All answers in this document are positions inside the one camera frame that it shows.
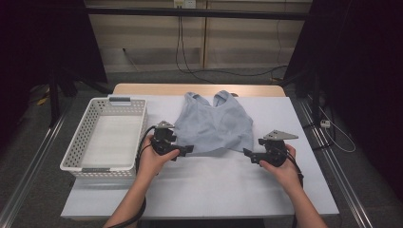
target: forearm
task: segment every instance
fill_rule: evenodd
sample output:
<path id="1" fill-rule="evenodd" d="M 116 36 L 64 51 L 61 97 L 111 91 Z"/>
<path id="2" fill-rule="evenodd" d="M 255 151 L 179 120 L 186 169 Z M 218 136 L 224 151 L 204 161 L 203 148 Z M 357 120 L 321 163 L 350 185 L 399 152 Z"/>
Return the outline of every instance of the forearm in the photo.
<path id="1" fill-rule="evenodd" d="M 287 190 L 287 194 L 294 205 L 299 228 L 327 227 L 302 187 Z"/>
<path id="2" fill-rule="evenodd" d="M 142 207 L 145 193 L 151 181 L 151 178 L 140 175 L 137 176 L 136 180 L 127 191 L 124 199 L 121 201 L 104 227 L 119 224 L 136 216 Z"/>

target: garment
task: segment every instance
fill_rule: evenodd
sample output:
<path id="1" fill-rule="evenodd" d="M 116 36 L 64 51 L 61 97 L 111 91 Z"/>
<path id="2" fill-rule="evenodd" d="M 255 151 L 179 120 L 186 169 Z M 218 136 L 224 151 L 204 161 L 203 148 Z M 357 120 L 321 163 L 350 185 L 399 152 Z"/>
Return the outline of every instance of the garment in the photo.
<path id="1" fill-rule="evenodd" d="M 194 92 L 184 98 L 182 113 L 175 122 L 177 145 L 194 145 L 193 153 L 218 148 L 252 150 L 253 121 L 230 93 L 217 93 L 213 105 Z"/>

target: electrical outlet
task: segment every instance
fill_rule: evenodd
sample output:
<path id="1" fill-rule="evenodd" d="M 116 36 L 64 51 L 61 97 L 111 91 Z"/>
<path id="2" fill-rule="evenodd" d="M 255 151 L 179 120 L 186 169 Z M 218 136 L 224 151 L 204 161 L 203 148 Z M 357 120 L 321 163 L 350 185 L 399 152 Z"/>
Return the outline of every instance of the electrical outlet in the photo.
<path id="1" fill-rule="evenodd" d="M 174 8 L 175 9 L 184 8 L 184 0 L 174 0 Z"/>
<path id="2" fill-rule="evenodd" d="M 323 127 L 323 128 L 330 128 L 330 121 L 322 120 L 320 122 L 320 126 Z"/>
<path id="3" fill-rule="evenodd" d="M 184 0 L 184 8 L 186 8 L 186 9 L 195 9 L 196 8 L 196 0 Z"/>

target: wall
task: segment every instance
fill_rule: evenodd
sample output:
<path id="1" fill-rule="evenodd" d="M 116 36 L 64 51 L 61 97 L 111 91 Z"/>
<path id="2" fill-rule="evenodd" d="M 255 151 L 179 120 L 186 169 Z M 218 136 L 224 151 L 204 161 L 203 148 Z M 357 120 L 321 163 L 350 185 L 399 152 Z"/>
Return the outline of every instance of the wall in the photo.
<path id="1" fill-rule="evenodd" d="M 173 8 L 173 1 L 167 0 L 87 0 L 86 3 L 95 6 Z M 197 9 L 210 10 L 308 12 L 310 6 L 310 0 L 197 1 Z M 90 15 L 90 20 L 106 71 L 177 67 L 175 54 L 179 35 L 178 18 Z M 303 22 L 300 21 L 183 18 L 182 38 L 186 62 L 191 68 L 287 65 L 302 26 Z M 183 63 L 181 49 L 178 61 Z"/>

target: white basket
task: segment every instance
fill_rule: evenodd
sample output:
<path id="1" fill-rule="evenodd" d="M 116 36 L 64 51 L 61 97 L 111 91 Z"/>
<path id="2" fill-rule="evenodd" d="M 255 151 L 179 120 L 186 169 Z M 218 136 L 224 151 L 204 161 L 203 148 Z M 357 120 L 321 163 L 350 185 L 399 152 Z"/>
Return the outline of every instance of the white basket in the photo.
<path id="1" fill-rule="evenodd" d="M 146 100 L 92 99 L 60 168 L 77 179 L 133 179 L 146 112 Z"/>

